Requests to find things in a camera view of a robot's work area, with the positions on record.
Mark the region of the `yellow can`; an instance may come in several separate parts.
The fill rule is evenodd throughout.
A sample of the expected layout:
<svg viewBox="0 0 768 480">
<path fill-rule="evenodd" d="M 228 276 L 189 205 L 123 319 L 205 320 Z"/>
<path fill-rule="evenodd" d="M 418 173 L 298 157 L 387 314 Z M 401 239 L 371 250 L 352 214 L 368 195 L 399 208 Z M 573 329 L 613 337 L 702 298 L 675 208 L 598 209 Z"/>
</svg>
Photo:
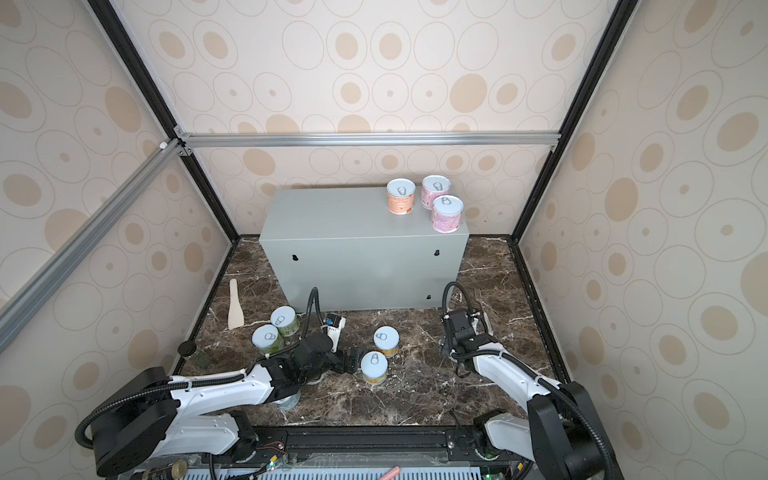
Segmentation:
<svg viewBox="0 0 768 480">
<path fill-rule="evenodd" d="M 379 351 L 367 352 L 361 359 L 360 369 L 369 384 L 382 383 L 387 378 L 388 359 Z"/>
<path fill-rule="evenodd" d="M 400 336 L 391 326 L 379 327 L 374 333 L 373 341 L 376 349 L 386 358 L 393 357 L 399 350 Z"/>
</svg>

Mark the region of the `pink can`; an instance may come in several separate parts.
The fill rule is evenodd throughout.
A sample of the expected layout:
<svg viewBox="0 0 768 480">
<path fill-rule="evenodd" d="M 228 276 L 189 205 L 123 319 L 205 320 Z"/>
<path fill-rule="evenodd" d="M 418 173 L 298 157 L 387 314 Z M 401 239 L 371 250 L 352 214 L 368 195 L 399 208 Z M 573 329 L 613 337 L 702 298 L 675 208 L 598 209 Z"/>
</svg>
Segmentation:
<svg viewBox="0 0 768 480">
<path fill-rule="evenodd" d="M 442 175 L 428 175 L 421 183 L 421 204 L 427 210 L 433 209 L 434 201 L 450 194 L 451 181 Z"/>
<path fill-rule="evenodd" d="M 464 204 L 453 195 L 442 195 L 433 201 L 431 225 L 438 233 L 452 233 L 461 225 Z"/>
</svg>

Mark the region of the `brown orange can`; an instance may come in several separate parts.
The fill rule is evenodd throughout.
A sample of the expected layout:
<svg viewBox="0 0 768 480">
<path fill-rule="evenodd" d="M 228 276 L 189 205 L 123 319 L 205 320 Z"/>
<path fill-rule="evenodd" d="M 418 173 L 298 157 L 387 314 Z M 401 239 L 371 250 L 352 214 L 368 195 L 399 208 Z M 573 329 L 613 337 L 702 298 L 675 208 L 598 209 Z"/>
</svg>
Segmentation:
<svg viewBox="0 0 768 480">
<path fill-rule="evenodd" d="M 387 208 L 395 215 L 406 215 L 413 211 L 416 186 L 406 178 L 396 178 L 388 182 Z"/>
</svg>

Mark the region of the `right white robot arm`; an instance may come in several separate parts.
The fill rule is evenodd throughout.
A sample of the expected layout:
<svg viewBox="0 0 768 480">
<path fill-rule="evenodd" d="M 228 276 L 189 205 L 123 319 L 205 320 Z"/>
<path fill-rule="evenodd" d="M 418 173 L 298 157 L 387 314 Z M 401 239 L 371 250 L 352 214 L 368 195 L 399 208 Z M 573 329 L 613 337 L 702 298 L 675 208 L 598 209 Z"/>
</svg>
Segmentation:
<svg viewBox="0 0 768 480">
<path fill-rule="evenodd" d="M 579 383 L 561 383 L 518 359 L 475 325 L 487 324 L 478 310 L 442 314 L 442 353 L 469 372 L 498 386 L 526 413 L 488 413 L 477 421 L 482 456 L 508 451 L 534 463 L 546 479 L 624 477 L 594 403 Z"/>
</svg>

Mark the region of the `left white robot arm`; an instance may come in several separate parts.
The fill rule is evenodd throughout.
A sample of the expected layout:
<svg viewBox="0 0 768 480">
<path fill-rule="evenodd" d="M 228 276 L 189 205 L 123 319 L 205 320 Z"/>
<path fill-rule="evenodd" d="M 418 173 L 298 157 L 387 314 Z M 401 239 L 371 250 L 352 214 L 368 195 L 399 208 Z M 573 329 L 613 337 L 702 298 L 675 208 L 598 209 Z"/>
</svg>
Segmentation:
<svg viewBox="0 0 768 480">
<path fill-rule="evenodd" d="M 74 439 L 93 451 L 96 473 L 104 478 L 168 455 L 246 462 L 260 445 L 241 407 L 284 402 L 326 372 L 355 373 L 360 360 L 357 348 L 336 351 L 327 334 L 315 332 L 234 372 L 164 376 L 151 367 L 87 415 Z"/>
</svg>

